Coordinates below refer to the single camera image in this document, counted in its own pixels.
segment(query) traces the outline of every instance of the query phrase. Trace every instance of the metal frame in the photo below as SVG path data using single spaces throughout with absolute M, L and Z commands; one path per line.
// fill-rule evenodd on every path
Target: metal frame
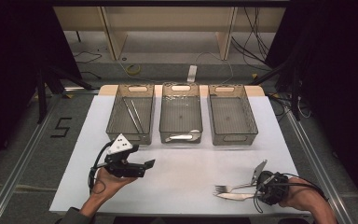
M 37 148 L 37 145 L 39 144 L 39 141 L 42 138 L 43 133 L 46 130 L 46 127 L 48 126 L 51 114 L 54 111 L 57 103 L 61 100 L 61 98 L 62 96 L 60 94 L 54 95 L 51 98 L 45 118 L 40 124 L 36 126 L 36 129 L 34 130 L 31 139 L 29 140 L 27 146 L 22 152 L 19 160 L 17 161 L 15 167 L 13 168 L 13 171 L 11 172 L 6 183 L 2 187 L 0 191 L 0 217 L 3 215 L 5 208 L 7 207 L 8 201 L 13 195 L 14 189 L 19 183 L 29 160 L 32 158 Z
M 310 139 L 308 138 L 307 133 L 305 132 L 301 123 L 296 120 L 293 113 L 289 112 L 287 116 L 310 162 L 310 166 L 318 178 L 321 188 L 324 190 L 327 198 L 330 199 L 329 202 L 337 216 L 337 221 L 341 224 L 353 223 L 344 202 L 339 196 L 337 189 L 334 187 L 328 173 L 324 169 L 324 166 L 322 165 L 321 160 L 315 152 L 315 149 L 313 148 L 313 145 L 310 142 Z
M 302 0 L 301 4 L 314 0 Z M 287 7 L 291 0 L 11 0 L 14 5 L 55 7 Z

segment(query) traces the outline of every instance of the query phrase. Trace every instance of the wrist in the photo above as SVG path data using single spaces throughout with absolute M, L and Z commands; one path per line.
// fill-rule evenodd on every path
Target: wrist
M 93 217 L 104 202 L 105 200 L 102 197 L 91 194 L 79 212 L 86 217 Z
M 324 204 L 317 204 L 310 209 L 313 218 L 317 224 L 336 224 L 336 215 L 333 212 L 330 204 L 324 202 Z

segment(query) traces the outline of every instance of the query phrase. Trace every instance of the white table surface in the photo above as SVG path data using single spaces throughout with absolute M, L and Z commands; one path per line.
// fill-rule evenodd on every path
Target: white table surface
M 65 213 L 81 207 L 89 197 L 90 167 L 109 142 L 106 126 L 115 96 L 95 96 L 62 181 L 51 212 Z M 281 129 L 265 96 L 249 97 L 259 134 L 251 146 L 212 144 L 206 96 L 201 95 L 203 133 L 199 144 L 161 144 L 159 115 L 161 97 L 156 97 L 152 145 L 140 146 L 129 162 L 156 159 L 143 178 L 121 189 L 99 210 L 115 216 L 221 216 L 248 217 L 259 214 L 252 199 L 243 202 L 213 196 L 214 185 L 239 185 L 251 180 L 254 168 L 268 160 L 265 170 L 297 175 Z M 236 192 L 254 192 L 242 189 Z M 265 214 L 300 215 L 307 212 L 269 206 L 259 202 Z

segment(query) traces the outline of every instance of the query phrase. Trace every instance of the metal fork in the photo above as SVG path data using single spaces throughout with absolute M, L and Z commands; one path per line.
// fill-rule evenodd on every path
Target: metal fork
M 254 187 L 255 184 L 243 184 L 243 185 L 238 185 L 238 186 L 226 186 L 226 185 L 215 185 L 214 189 L 216 190 L 216 192 L 218 193 L 230 193 L 232 190 L 234 189 L 244 189 L 244 188 L 250 188 L 250 187 Z

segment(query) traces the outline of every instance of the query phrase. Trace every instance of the floor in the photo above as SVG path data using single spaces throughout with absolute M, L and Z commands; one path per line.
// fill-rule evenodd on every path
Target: floor
M 130 33 L 118 61 L 110 58 L 103 33 L 80 32 L 81 42 L 76 32 L 65 32 L 65 35 L 84 81 L 95 87 L 123 81 L 185 81 L 191 64 L 198 67 L 196 81 L 200 83 L 228 80 L 227 83 L 245 84 L 254 75 L 262 76 L 269 70 L 257 60 L 245 61 L 233 45 L 228 60 L 221 61 L 213 33 Z M 262 34 L 266 46 L 270 45 L 273 36 Z M 238 33 L 234 37 L 243 44 L 248 34 Z M 255 38 L 250 39 L 247 49 L 262 57 Z M 126 76 L 123 66 L 128 64 L 140 64 L 138 77 L 144 79 Z M 275 92 L 275 81 L 276 77 L 261 85 L 265 93 Z M 61 217 L 50 213 L 49 205 L 71 157 L 92 97 L 98 93 L 79 91 L 77 85 L 66 80 L 62 83 L 68 94 L 63 97 L 48 94 L 49 115 L 44 125 L 36 123 L 38 105 L 35 97 L 7 139 L 7 147 L 0 152 L 0 198 L 2 188 L 13 178 L 12 171 L 23 165 L 16 188 L 5 203 L 0 203 L 0 223 L 54 223 Z M 281 97 L 288 97 L 288 94 L 282 93 Z M 304 110 L 301 121 L 296 121 L 291 112 L 283 110 L 276 101 L 271 100 L 271 104 L 298 173 L 328 189 L 340 223 L 357 224 L 358 190 L 329 146 L 317 115 L 311 114 L 306 118 L 309 111 Z M 70 129 L 64 138 L 54 138 L 53 135 L 62 134 L 62 130 L 55 129 L 60 119 L 62 125 Z M 31 152 L 26 160 L 22 155 L 24 151 Z M 253 224 L 278 223 L 279 219 L 251 217 Z M 112 220 L 113 217 L 97 216 L 97 223 L 112 223 Z

